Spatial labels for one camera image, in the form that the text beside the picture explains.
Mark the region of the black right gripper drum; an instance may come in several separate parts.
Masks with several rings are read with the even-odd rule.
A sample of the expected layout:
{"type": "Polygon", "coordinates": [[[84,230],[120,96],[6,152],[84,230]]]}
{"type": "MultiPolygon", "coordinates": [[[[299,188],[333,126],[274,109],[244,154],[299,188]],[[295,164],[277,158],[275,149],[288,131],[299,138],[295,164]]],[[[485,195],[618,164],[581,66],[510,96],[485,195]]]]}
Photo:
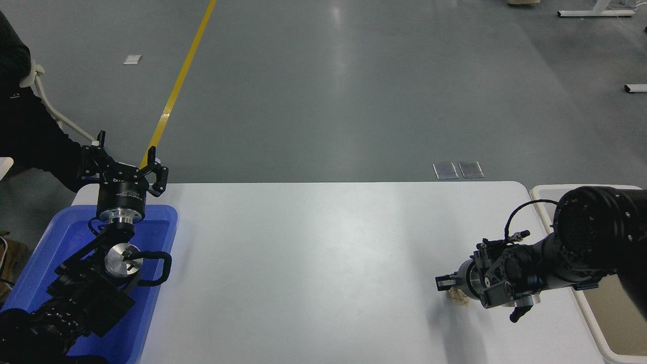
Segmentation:
{"type": "Polygon", "coordinates": [[[472,286],[472,270],[474,267],[475,262],[473,260],[466,260],[456,272],[456,288],[470,299],[478,299],[478,293],[472,286]]]}

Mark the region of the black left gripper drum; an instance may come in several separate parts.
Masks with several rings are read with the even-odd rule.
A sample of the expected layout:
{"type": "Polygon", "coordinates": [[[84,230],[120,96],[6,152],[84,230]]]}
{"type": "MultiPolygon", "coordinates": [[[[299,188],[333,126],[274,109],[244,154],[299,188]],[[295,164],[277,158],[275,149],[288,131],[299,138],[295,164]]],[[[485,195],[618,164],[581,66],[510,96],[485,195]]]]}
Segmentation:
{"type": "Polygon", "coordinates": [[[132,172],[108,170],[100,175],[97,216],[111,210],[129,209],[137,216],[144,216],[149,182],[145,177],[134,179],[132,172]]]}

